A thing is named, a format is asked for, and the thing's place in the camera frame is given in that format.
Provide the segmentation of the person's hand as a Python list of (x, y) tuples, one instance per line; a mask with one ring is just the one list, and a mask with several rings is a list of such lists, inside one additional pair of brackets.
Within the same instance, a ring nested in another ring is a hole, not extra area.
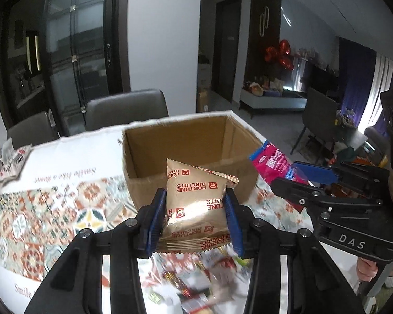
[(356, 273), (360, 281), (370, 282), (378, 274), (378, 267), (375, 262), (359, 257), (356, 263)]

